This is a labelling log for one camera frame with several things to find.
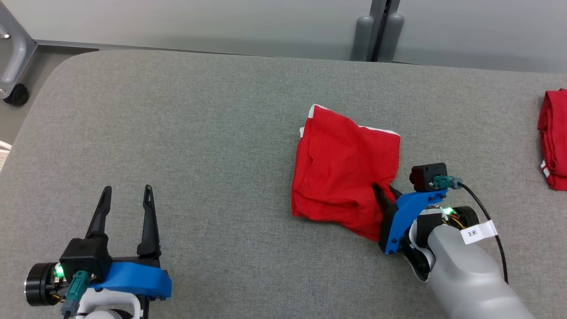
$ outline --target chair leg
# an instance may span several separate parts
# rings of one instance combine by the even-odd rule
[[[23,105],[27,101],[27,89],[18,84],[37,44],[0,2],[0,40],[11,39],[14,46],[6,70],[0,77],[0,99],[12,105]]]

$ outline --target floor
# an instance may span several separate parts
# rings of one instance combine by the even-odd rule
[[[29,101],[22,107],[10,106],[0,101],[0,141],[14,143],[37,93],[59,64],[72,56],[91,51],[95,50],[39,46],[19,81],[28,88]],[[11,54],[11,40],[0,40],[0,73],[4,72]]]

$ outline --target red towel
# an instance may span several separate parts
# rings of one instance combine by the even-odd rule
[[[372,184],[395,202],[389,186],[399,165],[400,136],[360,127],[316,104],[300,133],[291,190],[293,216],[336,222],[378,241],[382,211]]]
[[[545,92],[539,114],[541,169],[556,191],[567,190],[567,90]]]

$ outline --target green connector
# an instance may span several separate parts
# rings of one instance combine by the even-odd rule
[[[69,290],[65,294],[65,298],[67,300],[81,300],[84,295],[84,292],[87,291],[88,285],[91,284],[91,278],[88,272],[84,270],[77,271],[75,275],[73,275],[73,281],[69,286]]]
[[[453,176],[443,176],[443,175],[435,176],[433,178],[433,187],[438,190],[451,188],[452,180],[453,180]]]
[[[69,290],[65,294],[65,302],[61,307],[61,314],[63,316],[75,317],[79,309],[79,302],[87,291],[88,286],[91,284],[91,277],[88,272],[84,270],[77,271],[73,275],[73,281],[69,286]]]

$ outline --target green led light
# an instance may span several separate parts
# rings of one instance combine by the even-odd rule
[[[454,212],[455,212],[455,210],[452,209],[451,207],[447,207],[447,208],[444,208],[444,209],[443,209],[443,213],[444,213],[445,215],[451,215],[451,214],[454,213]]]
[[[58,278],[65,277],[65,273],[63,272],[63,267],[61,265],[57,265],[55,267],[55,276]]]

